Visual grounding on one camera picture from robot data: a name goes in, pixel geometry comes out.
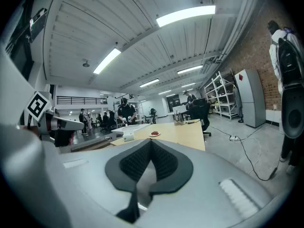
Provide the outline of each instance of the black pants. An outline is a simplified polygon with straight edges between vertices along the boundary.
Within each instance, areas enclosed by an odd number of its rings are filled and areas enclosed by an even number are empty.
[[[284,142],[282,146],[282,158],[286,158],[290,151],[292,151],[289,165],[297,166],[301,159],[302,148],[301,144],[303,144],[304,133],[300,135],[300,137],[296,139],[290,139],[286,135],[284,137]]]
[[[83,130],[81,130],[82,133],[86,133],[86,126],[87,126],[87,122],[83,122],[84,123],[84,128]]]

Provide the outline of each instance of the refrigerator door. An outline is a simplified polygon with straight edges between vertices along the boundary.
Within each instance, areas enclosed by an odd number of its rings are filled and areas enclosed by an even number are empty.
[[[256,107],[254,103],[242,103],[243,119],[246,125],[257,127]]]
[[[251,84],[247,75],[246,70],[240,71],[235,75],[238,91],[241,96],[242,103],[254,102],[254,97],[251,89]]]

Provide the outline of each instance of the brick wall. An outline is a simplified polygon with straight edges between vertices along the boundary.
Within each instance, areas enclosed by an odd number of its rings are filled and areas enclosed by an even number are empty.
[[[267,23],[270,20],[276,21],[281,27],[295,28],[278,0],[259,0],[247,28],[222,63],[220,71],[231,68],[236,74],[243,69],[256,69],[261,79],[266,109],[272,110],[273,104],[277,104],[277,109],[281,110],[281,96],[269,55]]]

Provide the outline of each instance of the hanging clothes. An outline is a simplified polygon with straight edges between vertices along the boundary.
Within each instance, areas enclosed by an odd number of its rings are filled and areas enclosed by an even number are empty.
[[[237,110],[237,114],[242,117],[243,116],[242,101],[241,101],[241,96],[239,95],[238,88],[233,89],[233,97],[234,97],[234,102],[236,104],[235,108]]]

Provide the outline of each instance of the white jacket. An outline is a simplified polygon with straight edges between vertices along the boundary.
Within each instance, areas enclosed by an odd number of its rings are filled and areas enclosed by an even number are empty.
[[[286,32],[284,30],[280,30],[278,29],[273,35],[272,35],[272,40],[276,43],[279,42],[279,38],[284,38],[286,36]],[[302,44],[299,42],[299,40],[297,39],[297,37],[293,34],[288,34],[287,35],[287,40],[290,41],[295,48],[298,50],[300,57],[302,58],[302,60],[304,59],[304,49]],[[278,61],[277,61],[277,55],[276,55],[276,48],[277,46],[274,44],[270,45],[270,49],[269,49],[269,54],[270,54],[270,58],[271,58],[271,63],[272,66],[274,67],[274,71],[275,71],[275,76],[276,78],[279,80],[278,81],[278,89],[279,89],[279,93],[282,94],[283,88],[282,88],[282,83],[281,83],[281,73],[280,73],[280,68],[278,65]]]

